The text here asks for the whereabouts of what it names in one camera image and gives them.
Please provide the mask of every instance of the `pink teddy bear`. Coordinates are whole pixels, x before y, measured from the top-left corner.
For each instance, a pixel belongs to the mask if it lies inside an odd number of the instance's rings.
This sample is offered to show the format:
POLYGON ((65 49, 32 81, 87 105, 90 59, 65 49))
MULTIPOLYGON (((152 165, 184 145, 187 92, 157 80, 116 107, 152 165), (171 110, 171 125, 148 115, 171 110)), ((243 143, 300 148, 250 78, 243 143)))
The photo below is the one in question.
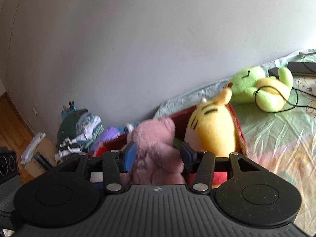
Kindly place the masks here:
POLYGON ((132 170, 122 174, 125 184, 185 184, 180 152, 172 147, 175 125, 172 119, 152 119, 140 123, 127 136, 137 147, 132 170))

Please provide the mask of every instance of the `black cable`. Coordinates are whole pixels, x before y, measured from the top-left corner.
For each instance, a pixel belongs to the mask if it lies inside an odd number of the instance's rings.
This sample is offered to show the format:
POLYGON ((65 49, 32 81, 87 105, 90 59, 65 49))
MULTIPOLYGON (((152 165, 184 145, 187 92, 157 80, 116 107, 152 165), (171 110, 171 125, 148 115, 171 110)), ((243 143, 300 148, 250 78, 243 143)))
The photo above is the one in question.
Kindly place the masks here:
POLYGON ((316 110, 316 108, 311 107, 311 106, 298 105, 298 92, 297 92, 297 91, 306 93, 306 94, 308 94, 308 95, 310 95, 310 96, 312 96, 312 97, 315 97, 315 99, 316 99, 316 96, 315 96, 315 95, 310 94, 310 93, 308 93, 308 92, 304 92, 304 91, 299 90, 299 89, 296 89, 296 88, 292 88, 292 90, 295 90, 295 93, 296 93, 296 103, 295 103, 295 104, 290 103, 290 102, 281 94, 281 92, 280 92, 278 89, 276 89, 275 87, 273 87, 273 86, 261 86, 261 87, 259 87, 258 90, 255 92, 255 97, 254 97, 254 98, 255 98, 255 104, 256 104, 256 106, 258 107, 258 109, 260 109, 261 111, 266 112, 266 113, 285 112, 285 111, 290 111, 290 110, 292 110, 292 109, 294 109, 294 108, 296 108, 296 107, 298 107, 298 108, 311 108, 311 109, 316 110), (280 110, 280 111, 275 111, 275 112, 265 111, 264 109, 260 108, 259 105, 258 105, 258 103, 257 103, 256 97, 257 97, 258 92, 259 92, 262 88, 265 88, 265 87, 272 88, 272 89, 276 90, 276 91, 280 94, 280 96, 286 101, 286 103, 292 105, 292 107, 291 107, 291 108, 284 109, 284 110, 280 110))
POLYGON ((316 72, 313 71, 312 69, 310 69, 304 62, 302 62, 302 63, 303 63, 303 65, 305 66, 305 68, 307 68, 308 70, 310 70, 311 72, 313 72, 314 74, 316 74, 316 72))

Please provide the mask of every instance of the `white wall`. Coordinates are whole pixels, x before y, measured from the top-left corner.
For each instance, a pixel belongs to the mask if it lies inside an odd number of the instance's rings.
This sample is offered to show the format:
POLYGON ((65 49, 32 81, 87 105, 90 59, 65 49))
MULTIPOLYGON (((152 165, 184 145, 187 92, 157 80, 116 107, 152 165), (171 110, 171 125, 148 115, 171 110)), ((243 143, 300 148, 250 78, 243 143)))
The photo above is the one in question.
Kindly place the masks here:
POLYGON ((20 0, 0 0, 0 78, 8 90, 9 43, 16 8, 20 0))
MULTIPOLYGON (((7 14, 15 13, 14 1, 4 1, 7 14)), ((7 90, 33 130, 51 139, 68 100, 106 126, 144 119, 168 98, 310 46, 315 4, 21 0, 2 65, 7 90)), ((0 15, 0 25, 11 21, 0 15)))
MULTIPOLYGON (((3 6, 3 1, 4 0, 0 0, 0 15, 2 15, 1 14, 1 10, 2 10, 2 6, 3 6)), ((2 95, 2 94, 4 94, 5 93, 5 88, 4 88, 4 85, 3 85, 3 83, 2 83, 2 81, 1 81, 1 79, 0 79, 0 95, 2 95)))

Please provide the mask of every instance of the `purple fabric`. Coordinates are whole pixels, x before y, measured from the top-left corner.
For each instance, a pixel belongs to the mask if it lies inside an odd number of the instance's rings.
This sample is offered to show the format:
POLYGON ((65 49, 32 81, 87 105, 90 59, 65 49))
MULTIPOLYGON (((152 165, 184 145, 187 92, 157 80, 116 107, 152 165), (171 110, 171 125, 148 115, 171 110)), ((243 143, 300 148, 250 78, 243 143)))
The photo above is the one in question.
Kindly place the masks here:
POLYGON ((120 135, 119 130, 114 126, 109 126, 100 136, 94 141, 93 145, 89 149, 89 153, 94 153, 105 142, 113 140, 120 135))

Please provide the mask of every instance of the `logo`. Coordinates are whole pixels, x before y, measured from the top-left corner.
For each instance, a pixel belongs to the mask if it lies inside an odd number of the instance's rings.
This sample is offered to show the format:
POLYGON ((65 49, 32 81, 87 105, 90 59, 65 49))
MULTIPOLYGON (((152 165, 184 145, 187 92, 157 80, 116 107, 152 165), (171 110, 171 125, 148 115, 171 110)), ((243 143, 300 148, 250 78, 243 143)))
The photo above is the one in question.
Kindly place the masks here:
POLYGON ((156 192, 162 191, 162 188, 156 187, 156 188, 154 188, 154 191, 156 191, 156 192))

